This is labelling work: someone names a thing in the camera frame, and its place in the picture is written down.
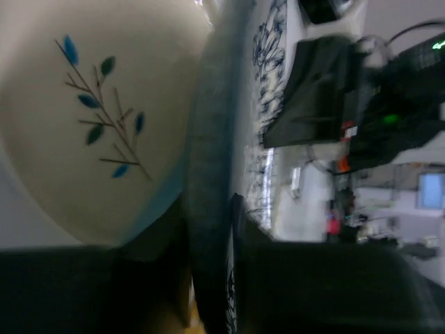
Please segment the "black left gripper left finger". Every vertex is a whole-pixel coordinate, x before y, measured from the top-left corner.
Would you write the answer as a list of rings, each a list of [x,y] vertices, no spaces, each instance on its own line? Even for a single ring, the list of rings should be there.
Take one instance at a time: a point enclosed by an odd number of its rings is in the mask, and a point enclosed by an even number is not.
[[[2,333],[173,333],[188,321],[181,200],[127,244],[1,252]]]

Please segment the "blue floral rim plate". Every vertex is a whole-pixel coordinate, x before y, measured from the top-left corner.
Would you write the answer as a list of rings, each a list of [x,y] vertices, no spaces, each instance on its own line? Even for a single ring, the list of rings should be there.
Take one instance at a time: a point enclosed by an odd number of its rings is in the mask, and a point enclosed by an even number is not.
[[[282,108],[297,1],[225,1],[204,48],[184,153],[184,210],[195,300],[207,333],[235,333],[240,225],[270,228],[277,154],[261,137]]]

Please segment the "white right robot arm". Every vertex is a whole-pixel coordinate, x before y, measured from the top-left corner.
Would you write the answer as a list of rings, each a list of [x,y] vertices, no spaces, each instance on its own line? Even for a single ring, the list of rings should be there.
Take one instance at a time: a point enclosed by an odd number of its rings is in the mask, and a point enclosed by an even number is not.
[[[399,54],[363,36],[363,1],[299,1],[306,38],[295,56],[265,148],[342,143],[335,175],[375,168],[444,130],[444,35]]]

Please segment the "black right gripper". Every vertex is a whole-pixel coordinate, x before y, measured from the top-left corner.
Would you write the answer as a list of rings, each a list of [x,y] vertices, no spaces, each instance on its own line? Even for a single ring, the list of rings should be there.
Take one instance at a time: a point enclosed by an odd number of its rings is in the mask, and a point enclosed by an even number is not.
[[[338,143],[353,42],[325,35],[296,44],[282,110],[263,135],[265,148]],[[444,39],[430,38],[388,62],[378,73],[380,90],[366,105],[342,159],[355,172],[392,162],[423,147],[444,130]]]

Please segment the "cream blue leaf plate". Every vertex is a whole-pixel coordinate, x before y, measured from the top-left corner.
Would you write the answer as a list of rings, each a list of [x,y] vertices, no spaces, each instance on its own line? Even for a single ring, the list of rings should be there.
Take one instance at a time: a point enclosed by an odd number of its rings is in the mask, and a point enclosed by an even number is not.
[[[213,1],[2,1],[1,155],[44,217],[119,245],[169,208]]]

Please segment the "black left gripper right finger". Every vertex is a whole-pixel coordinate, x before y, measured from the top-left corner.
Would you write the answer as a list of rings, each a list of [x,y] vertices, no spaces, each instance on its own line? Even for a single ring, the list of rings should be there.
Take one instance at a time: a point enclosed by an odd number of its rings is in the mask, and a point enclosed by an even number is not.
[[[232,197],[238,333],[443,333],[444,288],[374,244],[275,241]]]

